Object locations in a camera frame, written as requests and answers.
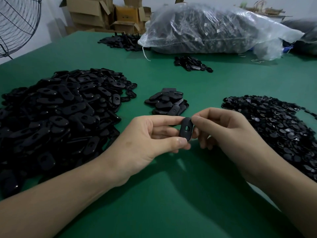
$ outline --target clear plastic bag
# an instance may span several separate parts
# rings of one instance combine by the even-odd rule
[[[238,7],[177,3],[154,12],[138,43],[166,53],[243,53],[254,47],[261,59],[282,55],[282,39],[304,33]]]
[[[295,51],[317,55],[317,17],[286,20],[282,24],[305,33],[300,41],[294,43]]]

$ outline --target fan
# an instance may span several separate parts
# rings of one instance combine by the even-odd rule
[[[0,58],[10,57],[31,39],[41,7],[42,0],[0,0]]]

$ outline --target white wall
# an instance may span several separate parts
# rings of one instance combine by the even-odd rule
[[[208,2],[220,5],[232,6],[240,5],[246,1],[251,7],[257,0],[185,0],[186,2]],[[276,9],[283,8],[285,15],[294,16],[294,18],[303,18],[317,16],[317,0],[266,0],[266,7]],[[34,36],[19,51],[13,53],[12,58],[28,53],[34,49],[49,44],[66,35],[64,26],[71,26],[69,12],[66,7],[59,8],[61,0],[42,0],[42,16],[40,24]],[[116,5],[124,5],[123,0],[113,0]],[[143,0],[143,6],[151,7],[152,11],[156,11],[163,5],[171,5],[175,0]],[[0,58],[0,64],[10,59]]]

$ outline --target pile of small round black parts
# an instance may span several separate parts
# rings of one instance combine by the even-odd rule
[[[183,94],[176,88],[163,88],[161,92],[154,94],[144,102],[155,106],[155,109],[152,110],[153,115],[179,116],[189,107],[187,100],[183,99]]]
[[[242,113],[275,152],[317,181],[315,132],[296,117],[296,112],[302,109],[316,120],[317,114],[267,96],[228,97],[224,98],[221,107]]]
[[[136,87],[122,73],[92,68],[55,72],[34,86],[2,95],[3,196],[18,193],[26,178],[44,174],[49,179],[101,154],[119,136],[116,112],[136,97]]]
[[[99,40],[98,43],[106,44],[109,47],[124,48],[127,51],[142,51],[142,46],[138,44],[139,39],[139,34],[132,35],[122,33],[121,35],[117,35],[117,33],[114,33],[114,36],[105,37]]]
[[[212,68],[207,67],[207,65],[191,56],[175,57],[174,65],[182,66],[187,71],[196,70],[207,71],[209,73],[213,72]]]

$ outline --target hand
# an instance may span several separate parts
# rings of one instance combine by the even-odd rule
[[[123,185],[130,176],[140,172],[163,153],[177,153],[190,149],[185,138],[178,137],[181,116],[140,116],[134,118],[116,141],[97,159],[106,162],[116,186]]]
[[[200,147],[211,150],[218,145],[254,185],[265,167],[282,159],[238,112],[207,108],[192,116],[192,122],[195,125],[192,138],[198,138]]]

